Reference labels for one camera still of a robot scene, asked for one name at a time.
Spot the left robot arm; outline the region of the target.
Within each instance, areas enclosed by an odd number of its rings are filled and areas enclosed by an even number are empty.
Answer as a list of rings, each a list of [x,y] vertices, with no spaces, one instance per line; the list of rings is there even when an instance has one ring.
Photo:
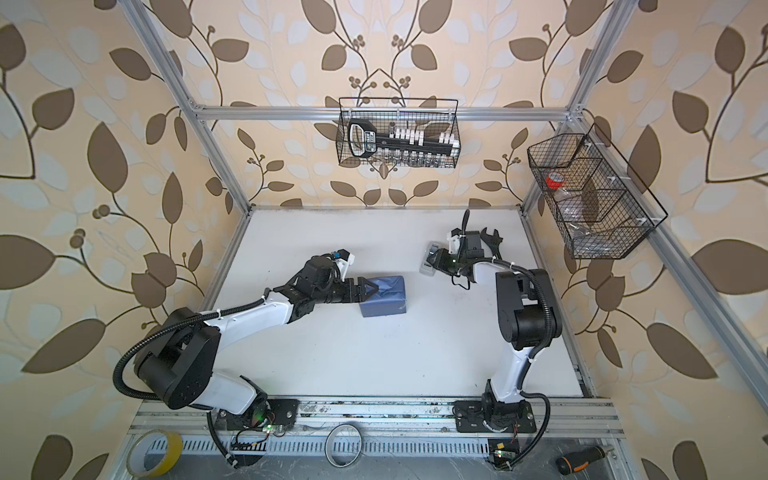
[[[288,325],[318,304],[361,304],[379,287],[351,279],[354,257],[338,250],[311,257],[285,284],[257,300],[224,310],[174,311],[154,333],[130,347],[116,363],[112,380],[121,394],[160,401],[171,410],[223,410],[234,415],[262,408],[266,393],[252,380],[215,369],[226,348],[273,327]]]

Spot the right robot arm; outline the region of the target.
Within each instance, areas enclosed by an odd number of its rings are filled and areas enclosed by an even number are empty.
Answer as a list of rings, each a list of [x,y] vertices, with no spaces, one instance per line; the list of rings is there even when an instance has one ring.
[[[506,347],[480,399],[454,404],[456,428],[462,433],[534,432],[530,401],[548,398],[527,392],[524,383],[536,357],[562,334],[548,273],[504,260],[502,242],[498,231],[455,228],[446,247],[433,243],[424,257],[426,268],[448,275],[453,285],[463,279],[465,290],[485,285],[496,295],[498,326]]]

